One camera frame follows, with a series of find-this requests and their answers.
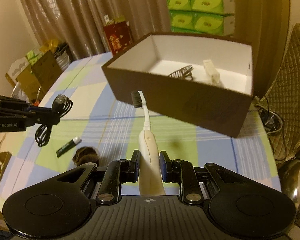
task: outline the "power cord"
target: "power cord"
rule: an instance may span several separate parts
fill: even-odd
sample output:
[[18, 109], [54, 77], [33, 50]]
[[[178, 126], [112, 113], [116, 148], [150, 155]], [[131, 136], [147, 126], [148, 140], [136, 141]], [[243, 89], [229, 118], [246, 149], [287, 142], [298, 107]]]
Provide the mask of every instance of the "power cord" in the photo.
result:
[[[277, 113], [269, 110], [269, 101], [266, 96], [265, 96], [265, 99], [267, 101], [267, 108], [263, 107], [260, 104], [254, 104], [254, 106], [259, 108], [258, 113], [261, 117], [261, 120], [262, 120], [262, 123], [266, 130], [267, 135], [270, 135], [270, 136], [276, 135], [279, 132], [281, 132], [285, 156], [281, 159], [275, 158], [275, 161], [282, 162], [287, 158], [287, 147], [286, 147], [286, 142], [285, 142], [285, 137], [284, 137], [284, 120]], [[269, 140], [269, 142], [272, 147], [272, 150], [274, 150], [273, 145], [270, 140]]]
[[[60, 118], [65, 116], [72, 108], [73, 102], [65, 95], [58, 95], [52, 103], [52, 111], [59, 114]], [[48, 144], [51, 136], [52, 125], [42, 124], [35, 132], [34, 138], [39, 147]]]

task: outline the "brown hair scrunchie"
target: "brown hair scrunchie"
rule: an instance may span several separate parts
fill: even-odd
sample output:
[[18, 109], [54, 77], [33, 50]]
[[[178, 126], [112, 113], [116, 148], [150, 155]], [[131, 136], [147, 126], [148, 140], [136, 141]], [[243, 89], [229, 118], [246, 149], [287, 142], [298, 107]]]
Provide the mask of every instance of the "brown hair scrunchie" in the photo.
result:
[[78, 167], [85, 163], [95, 163], [99, 166], [99, 151], [92, 147], [81, 147], [77, 150], [72, 160]]

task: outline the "tablecloth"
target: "tablecloth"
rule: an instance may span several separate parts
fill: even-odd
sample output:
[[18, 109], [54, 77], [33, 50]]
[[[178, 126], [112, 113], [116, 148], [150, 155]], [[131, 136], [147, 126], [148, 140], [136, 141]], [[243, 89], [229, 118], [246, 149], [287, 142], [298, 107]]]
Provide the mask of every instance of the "tablecloth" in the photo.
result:
[[[58, 94], [73, 101], [73, 108], [53, 127], [47, 146], [39, 148], [34, 134], [39, 125], [26, 132], [7, 133], [1, 151], [12, 157], [0, 184], [0, 209], [14, 192], [74, 168], [72, 157], [82, 146], [96, 147], [100, 165], [116, 159], [130, 159], [138, 149], [143, 128], [143, 111], [117, 101], [101, 66], [112, 57], [104, 53], [75, 61], [60, 76], [40, 106], [51, 107]], [[252, 107], [238, 138], [151, 112], [152, 132], [159, 151], [171, 160], [183, 159], [203, 167], [213, 162], [232, 171], [281, 190], [273, 153], [257, 111]], [[56, 150], [79, 136], [82, 143], [60, 158]], [[175, 184], [165, 184], [167, 194], [177, 194]], [[138, 183], [122, 185], [122, 193], [138, 195]]]

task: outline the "yellow plastic bag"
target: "yellow plastic bag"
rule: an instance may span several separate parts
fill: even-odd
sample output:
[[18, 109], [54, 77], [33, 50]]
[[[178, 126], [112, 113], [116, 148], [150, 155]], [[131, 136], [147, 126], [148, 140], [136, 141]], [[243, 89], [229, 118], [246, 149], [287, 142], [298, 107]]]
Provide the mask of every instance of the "yellow plastic bag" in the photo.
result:
[[51, 52], [54, 54], [56, 52], [58, 45], [59, 45], [58, 39], [48, 40], [40, 47], [40, 51], [42, 53], [46, 53], [48, 50], [51, 50]]

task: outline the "black toothbrush bristles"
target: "black toothbrush bristles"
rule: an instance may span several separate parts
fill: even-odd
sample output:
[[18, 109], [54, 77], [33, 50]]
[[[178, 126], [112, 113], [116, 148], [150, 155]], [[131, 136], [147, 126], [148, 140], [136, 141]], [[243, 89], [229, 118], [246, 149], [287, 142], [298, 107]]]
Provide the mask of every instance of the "black toothbrush bristles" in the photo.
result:
[[133, 106], [135, 108], [142, 107], [142, 99], [139, 92], [131, 92], [131, 97], [132, 97]]

